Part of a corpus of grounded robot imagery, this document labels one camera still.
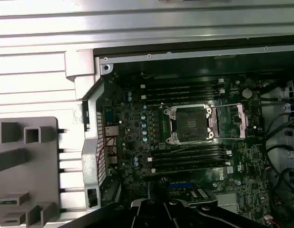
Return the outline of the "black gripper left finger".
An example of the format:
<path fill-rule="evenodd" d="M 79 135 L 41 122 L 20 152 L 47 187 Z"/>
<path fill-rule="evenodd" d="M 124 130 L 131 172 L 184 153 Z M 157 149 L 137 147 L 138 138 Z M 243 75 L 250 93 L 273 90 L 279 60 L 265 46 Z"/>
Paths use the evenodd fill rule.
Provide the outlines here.
<path fill-rule="evenodd" d="M 149 197 L 132 201 L 130 207 L 112 203 L 90 212 L 66 228 L 150 228 L 159 224 L 166 212 L 167 179 L 162 177 L 148 187 Z"/>

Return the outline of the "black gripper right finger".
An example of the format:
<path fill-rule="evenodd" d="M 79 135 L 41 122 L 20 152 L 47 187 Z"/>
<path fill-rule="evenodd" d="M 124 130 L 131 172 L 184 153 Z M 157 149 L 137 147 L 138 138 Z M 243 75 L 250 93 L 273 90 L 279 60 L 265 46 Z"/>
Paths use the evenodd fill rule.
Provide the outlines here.
<path fill-rule="evenodd" d="M 177 228 L 267 227 L 263 211 L 254 216 L 236 190 L 223 192 L 211 184 L 166 179 L 166 206 Z"/>

